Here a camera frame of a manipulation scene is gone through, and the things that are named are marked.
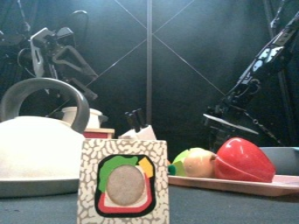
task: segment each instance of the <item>knife handle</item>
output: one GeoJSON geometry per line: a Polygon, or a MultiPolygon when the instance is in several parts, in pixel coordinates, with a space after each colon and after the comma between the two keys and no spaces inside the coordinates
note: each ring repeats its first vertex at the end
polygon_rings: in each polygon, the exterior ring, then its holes
{"type": "Polygon", "coordinates": [[[127,123],[130,125],[131,130],[132,130],[135,128],[135,125],[134,125],[134,121],[132,121],[132,119],[130,117],[130,113],[128,112],[126,112],[126,120],[127,120],[127,123]]]}
{"type": "Polygon", "coordinates": [[[138,121],[140,123],[140,127],[144,129],[148,125],[146,124],[146,117],[144,117],[144,112],[139,108],[138,110],[134,110],[135,116],[138,118],[138,121]]]}
{"type": "Polygon", "coordinates": [[[135,128],[135,133],[138,133],[140,131],[140,125],[139,125],[139,121],[136,120],[136,115],[132,113],[128,115],[134,124],[134,128],[135,128]]]}

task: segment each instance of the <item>white kettle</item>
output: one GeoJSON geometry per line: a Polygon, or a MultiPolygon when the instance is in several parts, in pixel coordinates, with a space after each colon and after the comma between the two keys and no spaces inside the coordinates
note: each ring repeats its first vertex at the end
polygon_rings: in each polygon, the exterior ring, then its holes
{"type": "Polygon", "coordinates": [[[90,105],[80,91],[60,80],[23,80],[4,94],[0,115],[0,181],[79,179],[82,133],[90,120],[90,105]],[[52,88],[78,103],[71,126],[52,118],[19,116],[27,96],[52,88]]]}

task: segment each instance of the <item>pink tray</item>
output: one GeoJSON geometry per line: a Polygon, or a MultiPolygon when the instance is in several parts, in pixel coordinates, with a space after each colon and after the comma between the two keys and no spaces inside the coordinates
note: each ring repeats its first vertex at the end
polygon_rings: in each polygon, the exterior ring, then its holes
{"type": "Polygon", "coordinates": [[[273,183],[258,183],[218,178],[186,178],[179,176],[168,176],[168,183],[170,185],[176,186],[191,186],[274,197],[291,193],[299,193],[298,176],[275,175],[273,183]]]}

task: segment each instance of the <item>gray bowl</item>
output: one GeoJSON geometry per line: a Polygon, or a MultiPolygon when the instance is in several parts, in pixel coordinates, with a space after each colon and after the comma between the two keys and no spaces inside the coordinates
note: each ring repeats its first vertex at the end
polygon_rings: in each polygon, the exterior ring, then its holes
{"type": "Polygon", "coordinates": [[[261,147],[275,165],[277,175],[299,176],[299,148],[261,147]]]}

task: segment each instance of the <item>kettle handle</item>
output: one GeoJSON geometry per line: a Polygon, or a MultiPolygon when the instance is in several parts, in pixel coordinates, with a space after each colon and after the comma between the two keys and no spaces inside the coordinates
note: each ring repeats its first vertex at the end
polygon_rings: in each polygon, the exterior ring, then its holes
{"type": "Polygon", "coordinates": [[[84,132],[90,121],[90,104],[82,92],[67,82],[51,78],[31,78],[12,85],[4,93],[2,100],[3,122],[19,116],[20,107],[28,95],[42,89],[58,89],[67,93],[78,103],[78,113],[71,128],[80,134],[84,132]]]}

